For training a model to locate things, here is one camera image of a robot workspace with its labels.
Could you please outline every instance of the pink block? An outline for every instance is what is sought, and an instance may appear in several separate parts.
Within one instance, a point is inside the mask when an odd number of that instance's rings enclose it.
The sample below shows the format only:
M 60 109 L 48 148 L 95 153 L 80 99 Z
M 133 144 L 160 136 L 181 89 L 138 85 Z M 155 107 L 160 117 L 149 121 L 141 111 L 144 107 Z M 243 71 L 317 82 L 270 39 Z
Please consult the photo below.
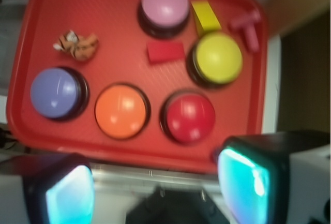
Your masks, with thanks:
M 257 23 L 261 20 L 261 16 L 258 11 L 253 10 L 250 13 L 243 14 L 242 16 L 231 20 L 230 28 L 237 31 L 238 29 L 245 28 L 248 25 Z
M 245 42 L 250 52 L 258 52 L 260 49 L 258 36 L 254 24 L 261 20 L 257 10 L 243 14 L 230 22 L 230 28 L 234 31 L 243 30 Z

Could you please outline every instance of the yellow block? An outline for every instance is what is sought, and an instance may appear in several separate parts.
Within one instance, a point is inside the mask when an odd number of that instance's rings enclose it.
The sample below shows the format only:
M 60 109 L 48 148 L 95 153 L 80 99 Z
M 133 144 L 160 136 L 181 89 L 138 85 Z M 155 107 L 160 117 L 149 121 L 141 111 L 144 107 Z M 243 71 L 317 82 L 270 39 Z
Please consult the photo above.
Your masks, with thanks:
M 199 36 L 222 28 L 208 1 L 193 1 L 192 7 Z

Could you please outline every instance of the red block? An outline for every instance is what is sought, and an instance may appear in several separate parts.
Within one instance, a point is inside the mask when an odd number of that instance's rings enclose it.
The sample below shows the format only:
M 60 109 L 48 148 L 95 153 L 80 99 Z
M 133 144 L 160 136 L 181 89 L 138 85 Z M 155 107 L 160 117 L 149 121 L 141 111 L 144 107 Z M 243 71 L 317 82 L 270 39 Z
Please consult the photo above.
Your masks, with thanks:
M 149 41 L 147 52 L 151 64 L 185 59 L 183 43 L 178 41 Z

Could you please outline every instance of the red button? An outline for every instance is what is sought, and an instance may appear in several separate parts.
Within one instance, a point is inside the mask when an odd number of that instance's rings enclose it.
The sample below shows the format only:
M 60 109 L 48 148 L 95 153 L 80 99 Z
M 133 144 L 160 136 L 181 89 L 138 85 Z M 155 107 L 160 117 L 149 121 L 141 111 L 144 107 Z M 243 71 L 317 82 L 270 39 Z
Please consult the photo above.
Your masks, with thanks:
M 210 134 L 215 124 L 215 110 L 206 97 L 182 93 L 169 101 L 165 120 L 169 132 L 178 142 L 196 143 Z

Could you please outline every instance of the small plush toy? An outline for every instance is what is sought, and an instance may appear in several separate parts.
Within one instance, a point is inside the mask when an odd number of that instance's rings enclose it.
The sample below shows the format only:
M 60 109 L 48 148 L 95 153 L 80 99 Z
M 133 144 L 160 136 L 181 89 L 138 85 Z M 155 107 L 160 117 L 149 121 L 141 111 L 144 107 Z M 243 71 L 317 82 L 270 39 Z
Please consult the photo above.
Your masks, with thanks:
M 91 34 L 85 38 L 70 30 L 61 35 L 53 47 L 55 50 L 71 54 L 74 59 L 83 62 L 94 55 L 98 44 L 99 40 L 95 34 Z

